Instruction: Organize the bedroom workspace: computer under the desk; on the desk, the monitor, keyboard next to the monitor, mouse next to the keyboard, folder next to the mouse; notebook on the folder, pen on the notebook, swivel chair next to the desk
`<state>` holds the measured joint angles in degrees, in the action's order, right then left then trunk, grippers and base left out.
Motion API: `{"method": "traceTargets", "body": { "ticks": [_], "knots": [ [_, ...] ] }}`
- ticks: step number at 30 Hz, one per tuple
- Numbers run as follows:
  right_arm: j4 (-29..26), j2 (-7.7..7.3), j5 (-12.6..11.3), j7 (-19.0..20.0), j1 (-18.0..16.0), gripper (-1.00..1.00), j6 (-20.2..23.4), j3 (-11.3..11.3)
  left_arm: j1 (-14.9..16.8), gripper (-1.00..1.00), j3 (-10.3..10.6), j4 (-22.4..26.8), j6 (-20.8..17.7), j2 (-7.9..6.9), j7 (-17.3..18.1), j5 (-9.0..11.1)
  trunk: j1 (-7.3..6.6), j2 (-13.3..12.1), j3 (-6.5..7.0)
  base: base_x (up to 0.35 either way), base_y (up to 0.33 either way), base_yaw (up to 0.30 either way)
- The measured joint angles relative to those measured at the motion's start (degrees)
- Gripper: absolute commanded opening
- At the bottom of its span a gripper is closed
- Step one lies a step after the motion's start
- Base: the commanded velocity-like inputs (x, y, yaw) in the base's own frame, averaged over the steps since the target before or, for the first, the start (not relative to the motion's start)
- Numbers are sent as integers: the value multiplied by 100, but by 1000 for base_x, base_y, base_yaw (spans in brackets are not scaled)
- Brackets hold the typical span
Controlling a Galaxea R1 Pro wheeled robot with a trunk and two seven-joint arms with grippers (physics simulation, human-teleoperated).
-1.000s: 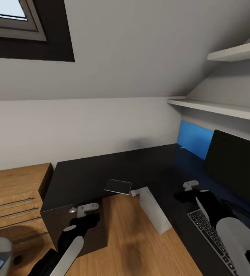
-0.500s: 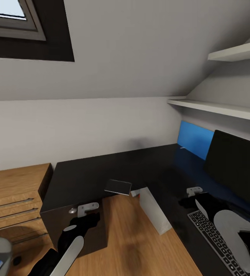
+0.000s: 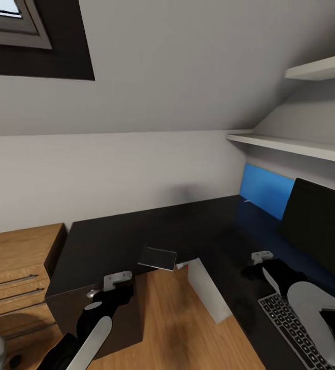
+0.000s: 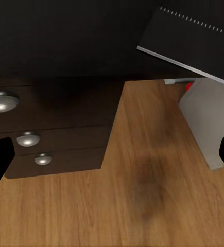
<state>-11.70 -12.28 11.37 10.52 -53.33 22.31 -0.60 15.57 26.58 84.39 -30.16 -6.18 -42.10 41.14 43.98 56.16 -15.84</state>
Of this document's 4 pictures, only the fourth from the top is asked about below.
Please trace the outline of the notebook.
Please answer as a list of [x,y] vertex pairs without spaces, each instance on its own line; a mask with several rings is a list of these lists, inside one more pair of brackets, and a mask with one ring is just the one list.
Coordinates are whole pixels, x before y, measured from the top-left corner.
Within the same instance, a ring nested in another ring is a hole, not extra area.
[[157,7],[137,50],[224,84],[224,31]]

